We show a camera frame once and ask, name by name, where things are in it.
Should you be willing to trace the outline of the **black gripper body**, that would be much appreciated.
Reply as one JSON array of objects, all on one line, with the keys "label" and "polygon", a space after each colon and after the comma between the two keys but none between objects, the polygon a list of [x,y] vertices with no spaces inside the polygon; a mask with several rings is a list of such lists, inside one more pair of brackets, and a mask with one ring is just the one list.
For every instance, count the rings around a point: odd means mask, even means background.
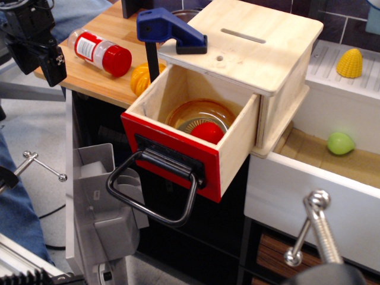
[{"label": "black gripper body", "polygon": [[47,48],[56,46],[56,40],[47,34],[29,40],[17,39],[7,34],[5,44],[18,67],[28,75],[40,67],[37,57]]}]

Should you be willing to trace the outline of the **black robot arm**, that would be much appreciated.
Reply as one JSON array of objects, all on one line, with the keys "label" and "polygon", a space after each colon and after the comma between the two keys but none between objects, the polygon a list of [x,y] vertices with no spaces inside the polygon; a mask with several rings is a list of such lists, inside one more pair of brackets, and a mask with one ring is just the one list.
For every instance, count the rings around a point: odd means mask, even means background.
[{"label": "black robot arm", "polygon": [[65,57],[52,35],[55,1],[1,1],[6,22],[1,24],[5,45],[21,71],[41,68],[51,87],[66,79]]}]

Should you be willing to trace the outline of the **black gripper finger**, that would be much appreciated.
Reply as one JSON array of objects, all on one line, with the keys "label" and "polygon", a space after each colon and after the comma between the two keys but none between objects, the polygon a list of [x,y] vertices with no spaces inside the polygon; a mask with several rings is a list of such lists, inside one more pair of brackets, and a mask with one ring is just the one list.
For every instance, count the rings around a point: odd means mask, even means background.
[{"label": "black gripper finger", "polygon": [[54,87],[66,79],[65,57],[59,46],[47,48],[37,58],[50,87]]}]

